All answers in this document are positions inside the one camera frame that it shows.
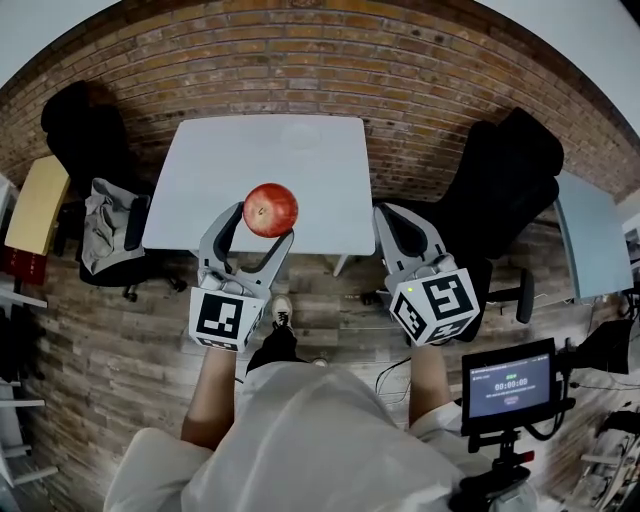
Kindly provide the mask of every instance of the shoe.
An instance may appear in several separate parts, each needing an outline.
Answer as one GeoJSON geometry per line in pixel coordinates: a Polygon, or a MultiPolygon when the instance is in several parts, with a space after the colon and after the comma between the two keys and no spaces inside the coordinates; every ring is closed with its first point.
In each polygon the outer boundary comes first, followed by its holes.
{"type": "Polygon", "coordinates": [[[291,306],[291,301],[285,295],[276,295],[271,301],[273,328],[277,329],[278,327],[288,327],[291,329],[292,314],[293,307],[291,306]]]}

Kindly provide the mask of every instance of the light blue table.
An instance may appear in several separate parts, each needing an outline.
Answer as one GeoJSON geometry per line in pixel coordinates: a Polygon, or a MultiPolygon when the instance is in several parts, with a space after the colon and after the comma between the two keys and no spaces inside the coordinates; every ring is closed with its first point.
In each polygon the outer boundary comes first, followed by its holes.
{"type": "Polygon", "coordinates": [[[565,171],[557,180],[556,210],[576,298],[631,288],[631,264],[613,197],[565,171]]]}

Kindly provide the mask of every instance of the red apple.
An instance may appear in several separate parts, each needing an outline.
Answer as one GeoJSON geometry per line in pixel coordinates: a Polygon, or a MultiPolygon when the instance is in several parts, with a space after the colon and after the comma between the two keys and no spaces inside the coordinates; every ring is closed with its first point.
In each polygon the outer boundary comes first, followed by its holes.
{"type": "Polygon", "coordinates": [[[256,235],[275,238],[293,228],[298,219],[298,202],[288,188],[265,183],[249,192],[242,215],[256,235]]]}

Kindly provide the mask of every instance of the person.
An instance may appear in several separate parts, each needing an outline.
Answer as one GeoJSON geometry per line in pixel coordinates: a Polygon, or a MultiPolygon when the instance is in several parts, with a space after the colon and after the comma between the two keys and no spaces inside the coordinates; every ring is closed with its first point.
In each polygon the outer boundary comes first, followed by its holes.
{"type": "MultiPolygon", "coordinates": [[[[462,478],[490,469],[458,435],[460,408],[440,348],[412,350],[404,432],[355,375],[296,356],[286,297],[274,298],[272,314],[274,331],[249,363],[237,415],[236,355],[209,349],[181,440],[138,432],[105,511],[445,511],[462,478]]],[[[535,510],[528,486],[507,498],[493,509],[535,510]]]]}

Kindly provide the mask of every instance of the screen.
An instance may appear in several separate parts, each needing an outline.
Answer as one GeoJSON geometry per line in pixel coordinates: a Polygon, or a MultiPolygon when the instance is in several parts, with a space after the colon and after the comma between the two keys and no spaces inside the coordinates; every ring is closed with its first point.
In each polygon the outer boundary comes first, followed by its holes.
{"type": "Polygon", "coordinates": [[[469,376],[469,418],[547,403],[550,371],[549,354],[472,369],[469,376]]]}

